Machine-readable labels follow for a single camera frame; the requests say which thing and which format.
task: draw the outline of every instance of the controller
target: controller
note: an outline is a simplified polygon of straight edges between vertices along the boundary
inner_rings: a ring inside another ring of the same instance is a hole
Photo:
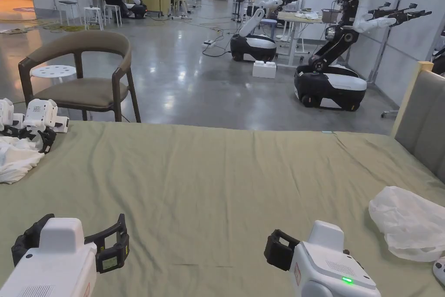
[[[441,257],[434,262],[432,273],[443,285],[445,285],[445,257]]]

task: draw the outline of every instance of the styrofoam block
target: styrofoam block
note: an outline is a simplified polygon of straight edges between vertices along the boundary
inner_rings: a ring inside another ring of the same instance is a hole
[[[264,62],[257,60],[253,65],[253,76],[260,78],[275,79],[277,65],[273,61]]]

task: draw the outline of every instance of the bed headboard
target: bed headboard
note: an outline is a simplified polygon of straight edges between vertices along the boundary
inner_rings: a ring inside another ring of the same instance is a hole
[[[392,136],[445,183],[445,78],[419,62]]]

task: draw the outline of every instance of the bed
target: bed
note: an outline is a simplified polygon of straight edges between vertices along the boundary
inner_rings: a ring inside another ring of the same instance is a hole
[[[402,109],[410,115],[409,100]],[[395,134],[408,141],[399,116]],[[385,186],[445,206],[444,184],[391,136],[72,122],[25,178],[0,185],[0,284],[15,238],[43,215],[77,217],[93,234],[122,212],[130,254],[94,297],[291,297],[266,239],[280,228],[304,240],[314,220],[344,230],[382,296],[443,294],[432,264],[396,258],[371,220]]]

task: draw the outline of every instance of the basket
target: basket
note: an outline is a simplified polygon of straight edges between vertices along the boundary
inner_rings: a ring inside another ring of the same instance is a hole
[[[338,9],[322,9],[321,21],[323,23],[337,23],[340,11]]]

